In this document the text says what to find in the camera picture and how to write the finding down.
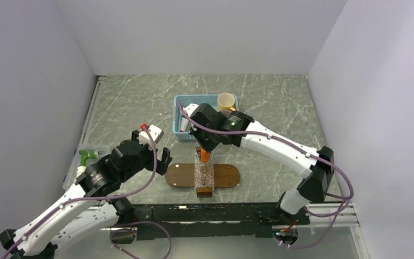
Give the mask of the orange toothpaste tube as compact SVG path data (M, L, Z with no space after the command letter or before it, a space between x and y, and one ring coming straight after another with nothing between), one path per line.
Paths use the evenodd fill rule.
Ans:
M204 150L203 148L200 149L200 159L202 163L208 163L210 160L210 152Z

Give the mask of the clear acrylic toothbrush holder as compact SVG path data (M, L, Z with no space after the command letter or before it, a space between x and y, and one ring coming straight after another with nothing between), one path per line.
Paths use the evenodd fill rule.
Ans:
M208 163L202 163L200 159L201 146L196 147L194 166L194 189L199 199L211 198L215 190L214 166L210 159Z

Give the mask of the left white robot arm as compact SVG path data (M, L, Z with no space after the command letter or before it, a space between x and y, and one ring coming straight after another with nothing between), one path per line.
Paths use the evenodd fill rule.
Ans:
M69 189L37 218L0 233L3 258L55 258L69 244L101 228L132 222L129 196L143 191L172 161L170 149L157 158L164 132L143 124L107 155L79 150L80 164Z

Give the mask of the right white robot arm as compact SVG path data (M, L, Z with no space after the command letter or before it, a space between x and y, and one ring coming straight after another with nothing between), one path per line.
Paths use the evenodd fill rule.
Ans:
M181 110L192 124L190 134L206 151L219 144L247 148L266 155L294 170L302 180L279 199L277 220L288 224L311 202L323 202L334 176L330 163L334 152L316 149L287 139L239 111L216 111L211 105L191 104Z

